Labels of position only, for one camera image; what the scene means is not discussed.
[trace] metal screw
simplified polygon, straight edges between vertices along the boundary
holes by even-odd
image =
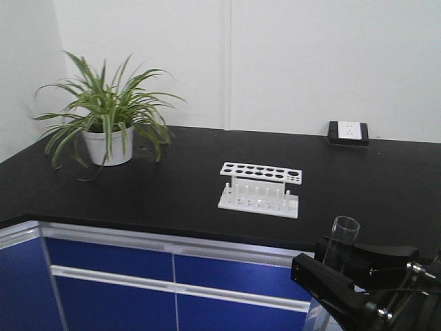
[[[388,312],[386,308],[377,310],[377,314],[388,322],[392,319],[392,314]]]

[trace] blue drawer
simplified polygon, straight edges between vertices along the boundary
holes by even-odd
[[[174,293],[64,277],[57,285],[69,331],[176,331]]]
[[[306,313],[178,295],[180,331],[302,331]]]
[[[311,301],[289,268],[182,255],[175,255],[175,268],[178,283]]]
[[[46,243],[55,265],[173,281],[169,253],[53,238]]]

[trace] black countertop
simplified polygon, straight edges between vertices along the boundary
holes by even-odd
[[[29,219],[313,250],[335,216],[361,224],[359,242],[441,248],[441,144],[371,140],[331,146],[326,137],[171,127],[155,163],[135,141],[134,158],[83,169],[66,155],[54,171],[39,141],[0,164],[0,228]],[[299,218],[217,208],[225,161],[303,171]]]

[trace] spider plant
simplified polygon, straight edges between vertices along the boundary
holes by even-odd
[[[74,96],[74,100],[60,112],[42,114],[36,120],[42,121],[53,118],[62,118],[62,122],[48,126],[43,133],[53,134],[46,147],[45,153],[52,155],[52,166],[59,168],[58,160],[63,148],[69,142],[74,141],[82,132],[105,133],[105,160],[112,153],[112,133],[121,131],[123,146],[126,146],[126,130],[134,127],[141,137],[145,137],[154,144],[156,161],[161,158],[160,145],[169,143],[171,132],[165,125],[165,120],[158,111],[158,107],[173,106],[160,99],[163,96],[182,98],[164,92],[148,92],[140,84],[152,77],[165,73],[160,69],[148,69],[136,74],[139,67],[123,83],[130,56],[118,67],[110,83],[106,82],[106,62],[104,61],[101,71],[96,71],[84,57],[78,57],[71,52],[65,52],[79,69],[80,76],[73,79],[63,79],[61,83],[53,83],[41,86],[42,88],[62,88]],[[85,108],[86,115],[79,115],[76,109]],[[74,158],[83,166],[87,166],[79,155],[74,144]]]

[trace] drawer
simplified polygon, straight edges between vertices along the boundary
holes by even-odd
[[[302,331],[306,313],[178,295],[180,331]]]
[[[63,239],[45,240],[54,265],[173,281],[170,253]]]
[[[175,255],[175,270],[178,283],[311,301],[290,268]]]

